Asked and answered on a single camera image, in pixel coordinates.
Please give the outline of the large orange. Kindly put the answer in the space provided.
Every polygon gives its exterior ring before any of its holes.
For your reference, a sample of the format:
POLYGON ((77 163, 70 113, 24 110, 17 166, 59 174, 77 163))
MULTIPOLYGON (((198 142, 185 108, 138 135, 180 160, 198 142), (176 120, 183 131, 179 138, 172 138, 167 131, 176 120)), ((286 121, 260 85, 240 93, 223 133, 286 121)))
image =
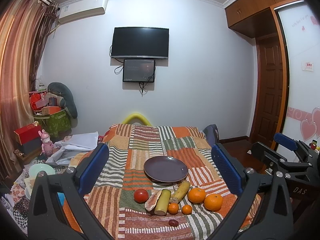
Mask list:
POLYGON ((206 198, 204 189, 196 187, 188 192, 188 200, 194 204, 201 204, 206 198))
POLYGON ((223 204, 223 197, 219 194, 210 194, 204 199, 203 204, 209 211, 220 210, 223 204))

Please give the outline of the small tangerine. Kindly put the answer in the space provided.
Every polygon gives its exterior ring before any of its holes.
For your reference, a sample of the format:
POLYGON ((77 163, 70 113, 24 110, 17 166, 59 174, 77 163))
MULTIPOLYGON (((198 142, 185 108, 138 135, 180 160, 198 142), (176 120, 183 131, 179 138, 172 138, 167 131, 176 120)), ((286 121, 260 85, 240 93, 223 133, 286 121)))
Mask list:
POLYGON ((179 212, 179 205, 177 203, 170 203, 168 205, 168 213, 175 215, 179 212))
POLYGON ((182 208, 181 208, 181 212, 184 214, 184 215, 190 215, 192 214, 192 211, 193 211, 193 208, 191 205, 184 205, 182 208))

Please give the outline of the red tomato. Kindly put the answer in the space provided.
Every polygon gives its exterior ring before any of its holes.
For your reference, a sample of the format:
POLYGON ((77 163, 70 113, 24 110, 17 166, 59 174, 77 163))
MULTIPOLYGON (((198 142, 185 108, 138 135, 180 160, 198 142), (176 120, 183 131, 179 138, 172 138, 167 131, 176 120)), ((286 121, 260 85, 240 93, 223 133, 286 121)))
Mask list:
POLYGON ((134 192, 133 197, 134 197, 135 202, 144 203, 148 200, 149 194, 145 189, 137 189, 134 192))

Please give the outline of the yellow sugarcane piece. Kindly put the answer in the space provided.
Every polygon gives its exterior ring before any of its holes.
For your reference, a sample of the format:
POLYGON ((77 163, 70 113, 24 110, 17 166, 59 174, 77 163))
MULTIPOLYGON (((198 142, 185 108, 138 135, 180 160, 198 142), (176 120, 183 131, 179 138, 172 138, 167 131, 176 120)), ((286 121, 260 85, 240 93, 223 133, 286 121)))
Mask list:
POLYGON ((184 181, 178 189, 171 195, 169 203, 178 204, 190 190, 190 182, 184 181))

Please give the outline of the green sugarcane piece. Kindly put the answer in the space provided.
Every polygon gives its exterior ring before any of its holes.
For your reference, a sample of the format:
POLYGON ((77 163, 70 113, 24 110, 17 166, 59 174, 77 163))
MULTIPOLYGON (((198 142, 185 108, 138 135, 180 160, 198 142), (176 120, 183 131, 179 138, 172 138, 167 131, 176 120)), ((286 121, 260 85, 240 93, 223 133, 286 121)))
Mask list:
POLYGON ((167 214, 170 198, 171 191, 163 189, 154 210, 155 215, 165 216, 167 214))

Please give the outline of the light green bowl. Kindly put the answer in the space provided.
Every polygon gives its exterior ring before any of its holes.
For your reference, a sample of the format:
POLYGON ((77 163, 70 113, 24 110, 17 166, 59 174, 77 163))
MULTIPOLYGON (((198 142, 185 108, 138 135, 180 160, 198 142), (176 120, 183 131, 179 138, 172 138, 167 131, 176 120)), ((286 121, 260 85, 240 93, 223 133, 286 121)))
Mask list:
POLYGON ((30 178, 35 178, 39 172, 45 172, 47 175, 55 175, 55 170, 47 164, 38 163, 29 168, 28 174, 30 178))

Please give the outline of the wooden door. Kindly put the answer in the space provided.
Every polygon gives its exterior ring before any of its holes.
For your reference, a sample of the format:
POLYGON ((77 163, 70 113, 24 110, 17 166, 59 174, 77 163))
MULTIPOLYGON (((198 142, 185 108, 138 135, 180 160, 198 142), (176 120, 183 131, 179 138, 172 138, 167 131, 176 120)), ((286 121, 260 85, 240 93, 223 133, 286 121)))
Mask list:
POLYGON ((258 40, 258 91, 252 142, 272 146, 278 125, 283 91, 283 63, 277 36, 258 40))

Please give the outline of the white cloth pile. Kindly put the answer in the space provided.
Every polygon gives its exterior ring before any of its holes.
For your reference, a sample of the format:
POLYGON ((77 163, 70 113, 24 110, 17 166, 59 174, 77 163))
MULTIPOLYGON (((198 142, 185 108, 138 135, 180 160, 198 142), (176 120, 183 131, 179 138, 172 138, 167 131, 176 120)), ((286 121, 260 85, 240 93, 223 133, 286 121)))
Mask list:
POLYGON ((71 159, 78 153, 94 150, 98 144, 98 132, 75 134, 69 139, 60 140, 53 144, 54 153, 48 157, 46 164, 52 166, 68 166, 71 159))

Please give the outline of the blue backpack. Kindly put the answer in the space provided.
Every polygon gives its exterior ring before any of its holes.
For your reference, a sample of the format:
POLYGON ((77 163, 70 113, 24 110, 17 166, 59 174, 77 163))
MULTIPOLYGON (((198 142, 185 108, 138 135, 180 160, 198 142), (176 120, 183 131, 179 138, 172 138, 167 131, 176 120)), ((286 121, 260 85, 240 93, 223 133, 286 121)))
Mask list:
POLYGON ((216 124, 208 125, 203 132, 210 147, 220 142, 219 131, 216 124))

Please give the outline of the red gift box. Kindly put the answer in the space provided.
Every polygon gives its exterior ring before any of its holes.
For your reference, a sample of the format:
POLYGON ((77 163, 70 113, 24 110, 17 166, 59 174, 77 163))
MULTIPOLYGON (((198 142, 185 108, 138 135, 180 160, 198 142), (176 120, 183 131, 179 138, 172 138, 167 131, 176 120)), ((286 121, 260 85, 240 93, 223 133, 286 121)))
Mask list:
POLYGON ((14 130, 16 141, 23 145, 39 137, 39 131, 42 131, 41 125, 29 124, 27 126, 14 130))

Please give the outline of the green patterned box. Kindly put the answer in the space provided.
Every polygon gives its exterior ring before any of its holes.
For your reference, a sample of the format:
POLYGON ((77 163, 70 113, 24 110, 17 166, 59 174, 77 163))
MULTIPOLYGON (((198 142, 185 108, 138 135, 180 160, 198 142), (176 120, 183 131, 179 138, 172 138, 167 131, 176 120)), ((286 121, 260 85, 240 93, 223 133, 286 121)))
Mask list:
POLYGON ((36 115, 34 119, 54 138, 71 130, 71 120, 64 109, 51 115, 36 115))

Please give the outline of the patchwork striped blanket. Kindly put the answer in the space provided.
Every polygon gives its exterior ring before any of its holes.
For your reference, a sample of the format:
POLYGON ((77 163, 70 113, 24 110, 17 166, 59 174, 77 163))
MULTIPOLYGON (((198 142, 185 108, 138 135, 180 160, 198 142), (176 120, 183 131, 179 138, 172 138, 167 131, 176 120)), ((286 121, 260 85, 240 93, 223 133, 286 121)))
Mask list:
POLYGON ((83 199, 114 239, 207 239, 237 200, 196 127, 114 124, 103 143, 83 199))

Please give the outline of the grey neck pillow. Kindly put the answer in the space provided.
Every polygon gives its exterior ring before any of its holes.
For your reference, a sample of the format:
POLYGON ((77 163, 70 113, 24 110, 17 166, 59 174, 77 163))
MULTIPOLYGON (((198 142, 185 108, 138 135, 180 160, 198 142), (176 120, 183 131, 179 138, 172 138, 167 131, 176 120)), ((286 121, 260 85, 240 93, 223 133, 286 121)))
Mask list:
POLYGON ((64 108, 71 118, 76 119, 78 117, 73 94, 66 85, 60 82, 52 82, 47 89, 50 94, 57 96, 59 106, 64 108))

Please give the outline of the wooden overhead cabinet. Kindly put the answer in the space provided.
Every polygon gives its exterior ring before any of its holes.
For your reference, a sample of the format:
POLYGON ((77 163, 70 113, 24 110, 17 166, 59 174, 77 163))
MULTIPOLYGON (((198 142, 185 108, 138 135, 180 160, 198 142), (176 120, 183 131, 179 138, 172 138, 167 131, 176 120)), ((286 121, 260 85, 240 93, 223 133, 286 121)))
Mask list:
POLYGON ((249 38, 277 31, 271 7, 288 0, 236 0, 226 9, 228 28, 249 38))

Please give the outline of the small wall monitor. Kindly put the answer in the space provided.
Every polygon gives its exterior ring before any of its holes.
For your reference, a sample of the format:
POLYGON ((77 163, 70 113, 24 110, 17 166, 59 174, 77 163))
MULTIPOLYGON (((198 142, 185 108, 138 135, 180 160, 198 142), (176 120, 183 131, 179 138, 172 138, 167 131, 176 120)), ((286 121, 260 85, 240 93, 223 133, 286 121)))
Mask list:
POLYGON ((125 59, 123 65, 123 82, 153 83, 155 81, 155 60, 125 59))

